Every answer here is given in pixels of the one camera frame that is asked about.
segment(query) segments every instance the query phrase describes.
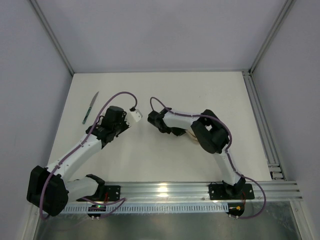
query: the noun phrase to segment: knife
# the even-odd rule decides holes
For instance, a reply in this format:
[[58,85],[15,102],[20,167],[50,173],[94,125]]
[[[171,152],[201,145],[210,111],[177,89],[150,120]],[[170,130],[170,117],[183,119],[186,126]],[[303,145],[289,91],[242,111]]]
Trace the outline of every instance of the knife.
[[93,107],[93,105],[94,105],[94,103],[95,103],[95,101],[96,101],[96,99],[97,99],[98,93],[99,93],[99,92],[97,91],[96,94],[93,96],[93,98],[92,98],[92,100],[91,100],[91,103],[90,103],[90,105],[89,105],[89,109],[88,109],[88,111],[86,112],[86,115],[85,115],[85,117],[84,117],[84,119],[83,119],[83,121],[82,121],[82,124],[85,124],[85,123],[86,123],[87,118],[88,118],[88,116],[89,116],[89,114],[90,114],[90,111],[91,111],[91,109],[92,109],[92,107]]

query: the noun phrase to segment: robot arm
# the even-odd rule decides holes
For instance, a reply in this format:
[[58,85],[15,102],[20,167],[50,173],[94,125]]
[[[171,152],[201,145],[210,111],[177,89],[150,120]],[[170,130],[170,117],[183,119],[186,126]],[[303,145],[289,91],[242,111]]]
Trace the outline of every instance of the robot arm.
[[159,129],[161,133],[173,133],[176,136],[183,135],[186,131],[192,132],[201,147],[210,154],[213,154],[223,176],[225,192],[231,199],[242,193],[246,180],[240,177],[228,161],[225,147],[229,143],[228,132],[223,126],[208,117],[189,117],[191,115],[206,115],[218,118],[211,110],[205,110],[201,114],[190,114],[172,110],[180,113],[180,116],[173,114],[166,109],[161,112],[152,111],[148,115],[148,122]]
[[[65,208],[68,202],[73,202],[86,196],[100,198],[104,194],[105,189],[105,181],[101,178],[89,174],[80,180],[71,182],[68,182],[68,180],[85,161],[103,149],[134,123],[141,120],[141,118],[142,115],[137,109],[131,108],[127,114],[120,107],[110,106],[102,120],[95,125],[86,142],[66,158],[63,164],[54,172],[45,191],[43,210],[51,216],[56,216]],[[79,141],[80,144],[87,137],[90,129],[91,126]],[[74,149],[75,147],[62,156],[61,159],[70,154]],[[27,192],[27,200],[30,203],[39,207],[45,181],[61,159],[49,164],[47,167],[36,166],[32,170]]]

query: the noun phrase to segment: wire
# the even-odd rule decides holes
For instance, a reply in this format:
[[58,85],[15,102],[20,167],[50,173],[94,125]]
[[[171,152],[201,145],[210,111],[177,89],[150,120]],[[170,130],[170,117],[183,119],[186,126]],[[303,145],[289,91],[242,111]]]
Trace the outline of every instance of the wire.
[[134,100],[135,100],[135,104],[134,104],[134,108],[137,107],[138,105],[138,99],[136,98],[136,96],[134,94],[132,94],[131,92],[128,92],[128,91],[121,91],[121,92],[118,92],[117,94],[113,95],[104,105],[103,107],[101,108],[101,110],[99,111],[99,113],[97,114],[94,122],[93,122],[93,125],[91,126],[90,128],[90,131],[88,132],[88,134],[86,135],[86,137],[84,138],[84,140],[78,145],[76,146],[73,150],[71,150],[67,155],[65,155],[59,162],[58,164],[54,167],[54,169],[50,172],[49,176],[47,177],[47,179],[45,180],[44,182],[44,185],[43,185],[43,188],[42,188],[42,192],[41,192],[41,196],[40,196],[40,203],[39,203],[39,210],[40,210],[40,218],[42,220],[47,220],[49,215],[47,217],[44,217],[44,213],[43,213],[43,207],[44,207],[44,198],[45,198],[45,192],[46,192],[46,189],[47,189],[47,186],[49,184],[49,181],[50,179],[52,178],[52,176],[54,175],[54,173],[57,171],[57,169],[60,168],[60,166],[64,163],[64,161],[69,158],[75,151],[77,151],[89,138],[89,136],[91,135],[92,131],[94,130],[96,124],[97,124],[97,121],[99,120],[99,117],[100,115],[102,114],[103,110],[109,105],[109,103],[117,96],[121,95],[121,94],[128,94],[128,95],[131,95]]
[[263,190],[263,188],[261,187],[261,185],[260,185],[257,181],[253,180],[253,179],[250,178],[250,177],[244,176],[243,174],[239,173],[239,172],[236,170],[236,168],[235,168],[235,166],[234,166],[234,164],[233,164],[233,162],[232,162],[231,156],[230,156],[230,154],[229,154],[229,152],[228,152],[228,149],[230,148],[230,146],[231,146],[231,144],[232,144],[233,138],[232,138],[231,131],[230,131],[230,129],[227,127],[227,125],[225,125],[225,124],[224,124],[221,120],[219,120],[218,118],[213,117],[213,116],[209,116],[209,115],[204,115],[204,114],[194,114],[194,115],[193,115],[193,114],[185,114],[185,113],[174,112],[174,111],[172,111],[170,108],[166,107],[166,105],[164,105],[162,101],[160,101],[158,98],[156,98],[156,97],[154,97],[154,96],[152,96],[152,97],[150,98],[150,105],[151,105],[151,108],[152,108],[153,111],[154,111],[155,109],[154,109],[154,107],[153,107],[153,105],[152,105],[152,99],[158,101],[158,102],[163,106],[163,108],[164,108],[165,110],[167,110],[169,113],[171,113],[171,114],[173,114],[173,115],[177,115],[177,116],[181,116],[181,117],[187,117],[187,118],[198,118],[198,117],[199,117],[199,118],[208,118],[208,119],[211,119],[211,120],[213,120],[213,121],[215,121],[215,122],[217,122],[217,123],[219,123],[219,124],[221,124],[221,125],[223,126],[223,128],[225,129],[225,131],[226,131],[226,132],[228,133],[228,135],[229,135],[229,143],[228,143],[228,145],[227,145],[226,148],[225,148],[225,153],[226,153],[226,155],[227,155],[227,157],[228,157],[228,160],[229,160],[229,163],[230,163],[230,165],[231,165],[231,167],[232,167],[232,170],[233,170],[238,176],[240,176],[240,177],[242,177],[242,178],[244,178],[244,179],[250,180],[251,182],[254,182],[254,183],[260,188],[260,190],[261,190],[261,192],[262,192],[262,194],[263,194],[263,206],[262,206],[261,210],[260,210],[259,212],[257,212],[256,214],[252,215],[252,216],[240,216],[240,217],[238,217],[238,219],[252,219],[252,218],[255,218],[255,217],[259,216],[259,215],[265,210],[266,205],[267,205],[266,193],[265,193],[265,191]]

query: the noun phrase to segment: gray wall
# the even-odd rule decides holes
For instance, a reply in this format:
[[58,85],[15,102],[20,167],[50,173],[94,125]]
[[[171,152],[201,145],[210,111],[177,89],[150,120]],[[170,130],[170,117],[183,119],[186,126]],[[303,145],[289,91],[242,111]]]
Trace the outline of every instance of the gray wall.
[[285,0],[39,0],[77,73],[248,69]]
[[0,235],[26,223],[30,171],[45,166],[71,75],[26,0],[0,3]]
[[320,228],[320,1],[298,0],[254,73],[283,165]]

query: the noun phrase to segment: green knife handle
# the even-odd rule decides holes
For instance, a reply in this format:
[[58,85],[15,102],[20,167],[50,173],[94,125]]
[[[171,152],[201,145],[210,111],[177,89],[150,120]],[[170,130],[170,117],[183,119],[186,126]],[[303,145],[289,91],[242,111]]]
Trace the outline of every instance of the green knife handle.
[[87,118],[88,118],[88,116],[89,116],[89,114],[90,114],[91,108],[92,108],[92,107],[90,106],[89,109],[88,109],[88,111],[86,112],[86,115],[85,115],[85,117],[84,117],[84,119],[83,119],[83,121],[82,121],[82,124],[85,124],[85,123],[86,123]]

